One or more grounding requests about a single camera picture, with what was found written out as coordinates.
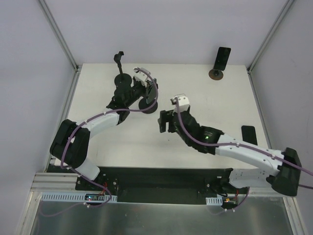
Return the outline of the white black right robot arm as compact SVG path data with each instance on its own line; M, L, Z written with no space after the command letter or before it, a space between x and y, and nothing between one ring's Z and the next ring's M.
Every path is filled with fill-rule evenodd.
M270 185L279 194L297 195L301 162L296 150L266 149L237 140L221 130L199 125L188 111L160 111L158 124L160 132L177 133L187 146L198 152L225 156L254 166L253 169L233 169L229 176L221 179L223 192Z

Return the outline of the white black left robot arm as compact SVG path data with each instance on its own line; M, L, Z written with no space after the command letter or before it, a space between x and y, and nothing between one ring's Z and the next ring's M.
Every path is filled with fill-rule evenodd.
M88 158L89 141L102 131L125 121L139 101L138 112L153 113L157 109L158 84L155 78L144 75L130 77L128 74L115 78L116 89L105 110L81 122L65 119L61 122L50 146L50 154L74 172L87 178L86 184L92 190L103 186L99 176L100 168Z

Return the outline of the brown-base grey phone stand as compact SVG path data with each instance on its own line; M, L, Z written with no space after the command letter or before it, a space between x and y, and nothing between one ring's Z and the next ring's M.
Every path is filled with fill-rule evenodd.
M224 77L223 71L225 70L225 67L216 67L214 66L208 73L208 76L213 80L221 80Z

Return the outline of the short black round-base phone stand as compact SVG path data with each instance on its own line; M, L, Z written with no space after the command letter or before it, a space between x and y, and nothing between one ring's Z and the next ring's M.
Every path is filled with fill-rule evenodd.
M152 114L157 110L158 102L156 101L156 99L153 99L150 103L147 103L146 99L143 98L139 101L138 107L142 113Z

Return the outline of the green-edged black phone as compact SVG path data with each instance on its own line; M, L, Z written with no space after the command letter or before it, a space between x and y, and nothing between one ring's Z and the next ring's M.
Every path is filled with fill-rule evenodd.
M154 78L154 82L156 84L156 86L154 85L154 83L151 80L147 81L147 87L146 87L146 103L147 104L151 104L152 102L154 102L156 95L157 95L157 79Z

